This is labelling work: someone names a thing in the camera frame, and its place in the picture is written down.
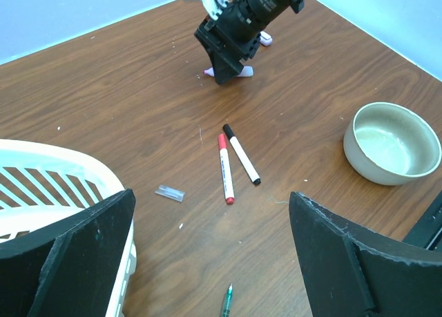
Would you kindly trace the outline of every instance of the green pen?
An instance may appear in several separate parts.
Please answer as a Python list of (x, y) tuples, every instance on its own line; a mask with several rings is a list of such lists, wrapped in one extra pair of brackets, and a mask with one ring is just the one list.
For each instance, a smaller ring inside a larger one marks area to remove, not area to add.
[(226, 298), (224, 299), (224, 304), (222, 306), (221, 317), (229, 317), (232, 298), (233, 298), (233, 285), (230, 284), (229, 289), (227, 290), (226, 293)]

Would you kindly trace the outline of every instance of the plastic basket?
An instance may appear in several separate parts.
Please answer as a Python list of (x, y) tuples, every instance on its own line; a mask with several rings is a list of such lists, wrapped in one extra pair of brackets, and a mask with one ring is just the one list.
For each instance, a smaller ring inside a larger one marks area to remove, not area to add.
[[(104, 164), (77, 151), (0, 139), (0, 244), (124, 190)], [(130, 227), (106, 317), (122, 317), (137, 254)]]

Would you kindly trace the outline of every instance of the pen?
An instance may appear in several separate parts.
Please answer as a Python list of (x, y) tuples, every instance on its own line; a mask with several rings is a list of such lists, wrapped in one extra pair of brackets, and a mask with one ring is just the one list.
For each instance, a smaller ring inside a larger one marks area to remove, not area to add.
[(227, 138), (229, 139), (234, 151), (236, 152), (236, 155), (238, 155), (241, 164), (243, 165), (244, 169), (249, 175), (250, 180), (253, 182), (253, 184), (258, 186), (261, 183), (261, 178), (256, 172), (255, 168), (253, 167), (252, 163), (250, 162), (250, 159), (247, 157), (246, 153), (244, 152), (244, 149), (241, 147), (240, 142), (236, 138), (230, 126), (228, 124), (225, 124), (222, 127), (222, 129), (226, 133)]
[(229, 317), (232, 298), (233, 298), (233, 285), (230, 284), (229, 289), (227, 290), (226, 293), (226, 297), (224, 299), (224, 303), (222, 305), (222, 312), (220, 317)]
[(224, 134), (218, 136), (218, 145), (220, 147), (222, 183), (224, 185), (224, 196), (227, 204), (235, 202), (233, 194), (232, 174), (230, 172), (229, 153), (227, 152), (227, 142)]

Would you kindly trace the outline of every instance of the black panel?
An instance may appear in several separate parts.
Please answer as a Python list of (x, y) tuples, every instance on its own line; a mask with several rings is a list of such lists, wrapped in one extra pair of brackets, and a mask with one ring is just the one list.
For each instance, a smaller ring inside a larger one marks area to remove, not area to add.
[(314, 317), (442, 316), (441, 254), (381, 236), (300, 193), (289, 211)]
[(0, 244), (0, 316), (104, 316), (134, 208), (122, 191)]
[(404, 243), (428, 250), (440, 251), (442, 241), (442, 192), (431, 203), (421, 219), (407, 234)]

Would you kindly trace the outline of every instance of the beige bowl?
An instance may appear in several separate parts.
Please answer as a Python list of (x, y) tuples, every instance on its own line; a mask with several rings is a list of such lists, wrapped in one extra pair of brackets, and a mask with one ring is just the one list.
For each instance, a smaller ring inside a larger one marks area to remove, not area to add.
[(354, 116), (344, 136), (344, 152), (353, 168), (377, 184), (395, 186), (434, 172), (441, 143), (416, 113), (376, 102)]

